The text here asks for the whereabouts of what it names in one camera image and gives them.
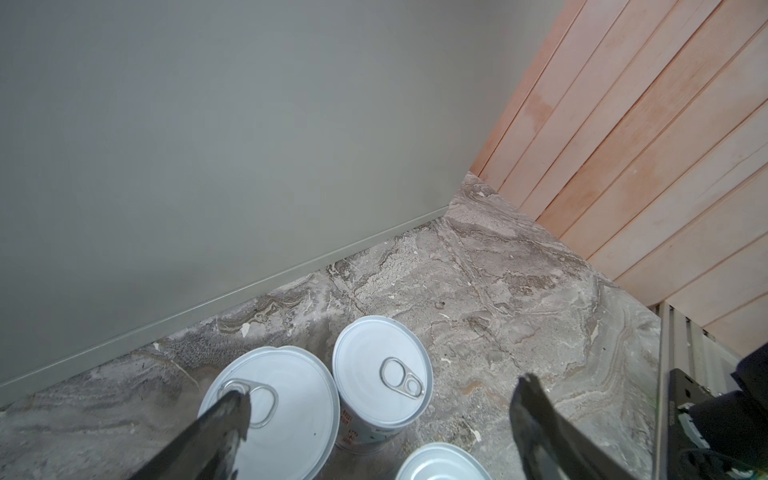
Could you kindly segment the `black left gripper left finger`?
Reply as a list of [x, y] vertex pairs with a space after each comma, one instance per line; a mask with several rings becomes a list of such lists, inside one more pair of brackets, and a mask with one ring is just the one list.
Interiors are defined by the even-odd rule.
[[132, 477], [236, 479], [235, 458], [247, 439], [250, 418], [250, 398], [230, 391]]

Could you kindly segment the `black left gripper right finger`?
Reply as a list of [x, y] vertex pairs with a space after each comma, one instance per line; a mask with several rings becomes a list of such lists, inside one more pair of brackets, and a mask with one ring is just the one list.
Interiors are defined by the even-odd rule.
[[527, 479], [630, 479], [632, 475], [560, 415], [538, 377], [518, 378], [511, 431]]

